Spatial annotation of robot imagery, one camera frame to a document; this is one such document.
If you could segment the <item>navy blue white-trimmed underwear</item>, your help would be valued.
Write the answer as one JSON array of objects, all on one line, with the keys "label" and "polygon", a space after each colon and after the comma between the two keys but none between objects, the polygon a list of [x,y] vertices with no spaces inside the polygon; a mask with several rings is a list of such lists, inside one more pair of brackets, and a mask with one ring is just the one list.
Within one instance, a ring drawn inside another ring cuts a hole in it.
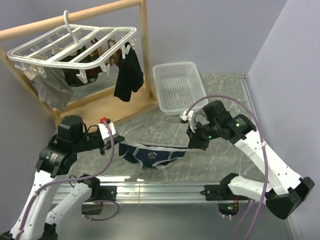
[{"label": "navy blue white-trimmed underwear", "polygon": [[118,155],[131,164],[148,169],[165,169],[174,161],[183,158],[187,147],[142,144],[123,141],[118,144]]}]

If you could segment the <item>white plastic clip hanger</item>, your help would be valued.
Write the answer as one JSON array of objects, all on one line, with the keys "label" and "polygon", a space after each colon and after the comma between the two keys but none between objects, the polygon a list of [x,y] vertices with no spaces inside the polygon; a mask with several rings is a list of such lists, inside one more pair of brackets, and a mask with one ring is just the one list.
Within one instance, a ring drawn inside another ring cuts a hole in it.
[{"label": "white plastic clip hanger", "polygon": [[[132,26],[99,27],[83,24],[71,24],[70,12],[63,13],[64,24],[10,50],[6,56],[16,62],[15,67],[33,79],[40,75],[46,78],[44,68],[58,68],[78,70],[76,77],[84,84],[88,82],[86,71],[96,67],[109,75],[110,65],[107,60],[117,51],[121,50],[125,58],[130,48],[135,45],[137,29]],[[83,59],[90,53],[107,44],[115,35],[122,33],[123,37],[107,49],[95,61],[84,62]],[[91,40],[98,42],[91,45]]]}]

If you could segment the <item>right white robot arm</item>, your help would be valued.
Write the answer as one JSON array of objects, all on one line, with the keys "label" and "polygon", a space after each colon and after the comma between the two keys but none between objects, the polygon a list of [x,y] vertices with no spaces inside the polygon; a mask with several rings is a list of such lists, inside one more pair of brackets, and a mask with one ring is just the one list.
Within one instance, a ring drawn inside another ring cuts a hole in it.
[{"label": "right white robot arm", "polygon": [[309,196],[315,182],[292,170],[261,140],[258,129],[245,115],[231,116],[220,100],[208,103],[203,111],[208,122],[205,125],[196,121],[193,110],[180,115],[181,121],[188,123],[188,148],[206,150],[211,140],[224,139],[241,150],[267,178],[259,182],[230,173],[220,181],[216,195],[226,200],[235,196],[263,200],[273,215],[287,219]]}]

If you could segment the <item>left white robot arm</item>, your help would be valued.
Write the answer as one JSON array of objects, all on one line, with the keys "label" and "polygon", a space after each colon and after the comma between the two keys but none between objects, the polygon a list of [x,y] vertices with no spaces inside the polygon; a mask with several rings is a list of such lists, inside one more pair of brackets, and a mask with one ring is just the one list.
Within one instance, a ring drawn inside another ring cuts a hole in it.
[{"label": "left white robot arm", "polygon": [[68,174],[77,161],[77,154],[98,149],[115,151],[115,145],[124,141],[114,124],[102,118],[96,130],[89,131],[79,115],[62,119],[57,133],[40,154],[31,191],[23,210],[11,230],[0,235],[2,240],[56,240],[64,221],[84,202],[115,203],[116,187],[106,190],[97,174],[84,174],[75,178],[76,184],[69,194],[52,208],[53,200],[62,183],[70,183]]}]

